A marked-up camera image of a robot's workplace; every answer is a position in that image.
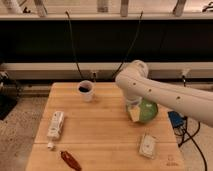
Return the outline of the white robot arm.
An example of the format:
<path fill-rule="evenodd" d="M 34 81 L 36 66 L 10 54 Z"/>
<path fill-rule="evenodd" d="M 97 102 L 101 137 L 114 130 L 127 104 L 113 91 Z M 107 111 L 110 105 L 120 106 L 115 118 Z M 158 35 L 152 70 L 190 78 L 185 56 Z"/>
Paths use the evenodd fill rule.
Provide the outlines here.
<path fill-rule="evenodd" d="M 129 104 L 145 98 L 213 127 L 213 92 L 151 80 L 148 66 L 141 60 L 122 69 L 115 83 Z"/>

